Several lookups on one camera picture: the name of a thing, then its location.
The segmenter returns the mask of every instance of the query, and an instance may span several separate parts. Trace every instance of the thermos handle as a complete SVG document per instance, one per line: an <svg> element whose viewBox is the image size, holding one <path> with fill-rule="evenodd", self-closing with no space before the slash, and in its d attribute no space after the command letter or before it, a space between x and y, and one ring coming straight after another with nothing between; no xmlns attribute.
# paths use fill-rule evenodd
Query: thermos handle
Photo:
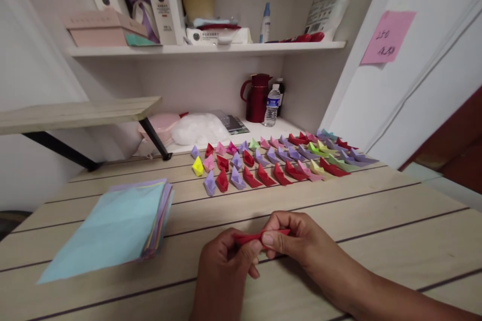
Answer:
<svg viewBox="0 0 482 321"><path fill-rule="evenodd" d="M245 89L246 89L246 85L248 83L252 83L253 81L252 80L247 80L244 82L243 86L241 87L241 99L244 100L246 103L248 102L246 99L245 99Z"/></svg>

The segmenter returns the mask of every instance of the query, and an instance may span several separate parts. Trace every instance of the pink box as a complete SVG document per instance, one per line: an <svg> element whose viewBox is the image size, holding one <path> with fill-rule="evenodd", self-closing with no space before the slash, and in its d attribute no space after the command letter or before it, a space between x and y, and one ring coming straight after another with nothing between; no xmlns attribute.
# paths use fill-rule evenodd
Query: pink box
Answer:
<svg viewBox="0 0 482 321"><path fill-rule="evenodd" d="M72 14L63 23L78 47L128 46L126 34L147 38L144 25L115 10Z"/></svg>

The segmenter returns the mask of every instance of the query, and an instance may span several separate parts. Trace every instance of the left hand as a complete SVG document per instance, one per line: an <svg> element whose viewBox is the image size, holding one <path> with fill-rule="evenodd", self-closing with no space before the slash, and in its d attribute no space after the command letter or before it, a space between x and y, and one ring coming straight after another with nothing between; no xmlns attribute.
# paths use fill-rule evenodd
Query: left hand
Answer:
<svg viewBox="0 0 482 321"><path fill-rule="evenodd" d="M260 277L256 264L263 245L254 240L237 252L234 228L222 232L202 249L191 321L239 320L246 277Z"/></svg>

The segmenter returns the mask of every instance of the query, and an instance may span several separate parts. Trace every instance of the wooden desk surface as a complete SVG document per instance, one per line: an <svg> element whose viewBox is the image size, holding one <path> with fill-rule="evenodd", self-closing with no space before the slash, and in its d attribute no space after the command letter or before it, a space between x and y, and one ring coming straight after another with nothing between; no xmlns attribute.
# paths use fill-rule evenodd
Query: wooden desk surface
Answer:
<svg viewBox="0 0 482 321"><path fill-rule="evenodd" d="M104 104L47 104L0 112L0 135L139 121L147 117L161 99L145 97L113 99Z"/></svg>
<svg viewBox="0 0 482 321"><path fill-rule="evenodd" d="M188 319L202 246L236 227L259 232L274 210L313 217L368 269L426 295L482 313L482 214L378 163L327 182L259 187L208 197L189 154L131 160L81 173L0 242L5 320ZM161 254L36 285L57 251L109 186L166 177L175 189ZM297 264L260 257L248 278L245 320L342 316Z"/></svg>

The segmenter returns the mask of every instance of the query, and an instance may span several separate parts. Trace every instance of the water bottle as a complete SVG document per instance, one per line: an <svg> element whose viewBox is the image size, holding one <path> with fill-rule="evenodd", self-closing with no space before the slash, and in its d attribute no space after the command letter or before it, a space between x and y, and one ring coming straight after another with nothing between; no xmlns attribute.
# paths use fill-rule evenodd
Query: water bottle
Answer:
<svg viewBox="0 0 482 321"><path fill-rule="evenodd" d="M278 115L278 106L280 105L280 85L273 84L273 88L268 94L268 102L266 103L266 113L264 126L272 127L276 123L276 116Z"/></svg>

